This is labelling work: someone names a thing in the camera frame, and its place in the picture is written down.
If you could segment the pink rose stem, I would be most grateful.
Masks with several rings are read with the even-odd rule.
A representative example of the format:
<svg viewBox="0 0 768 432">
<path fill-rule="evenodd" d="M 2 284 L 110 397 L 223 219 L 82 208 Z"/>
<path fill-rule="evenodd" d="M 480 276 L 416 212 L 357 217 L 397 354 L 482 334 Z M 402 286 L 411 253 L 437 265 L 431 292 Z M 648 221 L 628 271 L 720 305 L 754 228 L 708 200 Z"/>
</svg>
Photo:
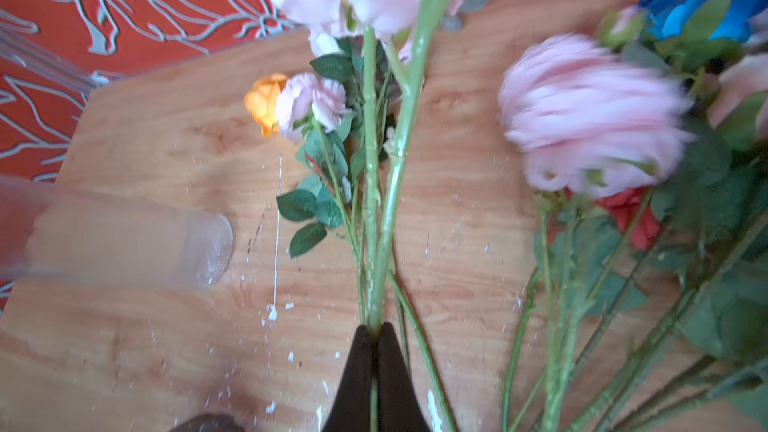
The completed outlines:
<svg viewBox="0 0 768 432">
<path fill-rule="evenodd" d="M 244 104 L 264 136 L 299 145 L 298 159 L 330 196 L 329 216 L 309 192 L 279 197 L 281 215 L 300 224 L 290 253 L 303 255 L 342 228 L 356 263 L 361 321 L 377 336 L 430 43 L 465 0 L 270 2 L 309 30 L 314 58 L 307 73 L 257 80 Z"/>
</svg>

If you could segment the blue rose stem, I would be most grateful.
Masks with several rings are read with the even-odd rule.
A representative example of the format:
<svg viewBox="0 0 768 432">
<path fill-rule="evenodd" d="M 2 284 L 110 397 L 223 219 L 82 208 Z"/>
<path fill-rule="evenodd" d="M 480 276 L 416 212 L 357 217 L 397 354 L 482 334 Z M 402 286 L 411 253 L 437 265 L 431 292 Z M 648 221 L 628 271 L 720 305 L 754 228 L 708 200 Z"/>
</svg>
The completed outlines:
<svg viewBox="0 0 768 432">
<path fill-rule="evenodd" d="M 694 13 L 709 0 L 640 0 L 637 6 L 644 10 L 652 23 L 651 33 L 657 39 L 678 36 Z M 710 39 L 731 39 L 747 42 L 752 35 L 750 20 L 767 9 L 767 0 L 731 0 L 721 24 Z"/>
</svg>

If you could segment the dark smoked glass vase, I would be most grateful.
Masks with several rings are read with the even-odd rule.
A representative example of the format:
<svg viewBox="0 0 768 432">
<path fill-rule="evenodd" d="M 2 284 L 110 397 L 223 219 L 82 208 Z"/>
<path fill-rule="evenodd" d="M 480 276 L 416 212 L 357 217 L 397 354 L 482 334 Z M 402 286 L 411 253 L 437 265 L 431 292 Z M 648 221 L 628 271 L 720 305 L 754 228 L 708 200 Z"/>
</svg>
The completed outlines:
<svg viewBox="0 0 768 432">
<path fill-rule="evenodd" d="M 169 432 L 244 432 L 233 416 L 224 413 L 203 413 L 174 426 Z"/>
</svg>

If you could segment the pink peony stem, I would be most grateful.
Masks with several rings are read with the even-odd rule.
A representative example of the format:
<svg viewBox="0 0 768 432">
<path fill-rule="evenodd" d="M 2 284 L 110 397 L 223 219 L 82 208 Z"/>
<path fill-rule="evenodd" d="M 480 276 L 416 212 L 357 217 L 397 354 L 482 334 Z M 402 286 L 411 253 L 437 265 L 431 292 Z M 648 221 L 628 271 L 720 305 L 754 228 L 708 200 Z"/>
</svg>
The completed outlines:
<svg viewBox="0 0 768 432">
<path fill-rule="evenodd" d="M 678 169 L 692 135 L 680 83 L 628 61 L 586 35 L 527 49 L 499 93 L 505 138 L 519 150 L 536 199 L 536 266 L 529 305 L 546 316 L 539 427 L 560 428 L 584 321 L 614 310 L 629 281 L 615 271 L 633 226 L 603 209 L 646 194 Z"/>
</svg>

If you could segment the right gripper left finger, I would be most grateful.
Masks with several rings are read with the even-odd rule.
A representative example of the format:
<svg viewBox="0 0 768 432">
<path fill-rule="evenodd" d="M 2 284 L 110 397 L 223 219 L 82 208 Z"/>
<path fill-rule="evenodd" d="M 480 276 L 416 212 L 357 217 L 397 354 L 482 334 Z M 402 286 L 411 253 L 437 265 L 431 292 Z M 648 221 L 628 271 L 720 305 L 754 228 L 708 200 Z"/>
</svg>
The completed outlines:
<svg viewBox="0 0 768 432">
<path fill-rule="evenodd" d="M 357 327 L 323 432 L 370 430 L 373 343 L 365 325 Z"/>
</svg>

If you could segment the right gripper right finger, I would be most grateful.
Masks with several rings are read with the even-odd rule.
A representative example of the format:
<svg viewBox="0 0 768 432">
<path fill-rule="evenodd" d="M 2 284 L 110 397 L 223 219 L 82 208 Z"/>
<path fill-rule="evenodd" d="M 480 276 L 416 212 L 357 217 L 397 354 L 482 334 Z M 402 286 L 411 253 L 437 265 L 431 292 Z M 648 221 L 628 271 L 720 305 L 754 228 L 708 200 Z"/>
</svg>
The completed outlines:
<svg viewBox="0 0 768 432">
<path fill-rule="evenodd" d="M 429 432 L 393 325 L 381 326 L 377 341 L 378 430 Z"/>
</svg>

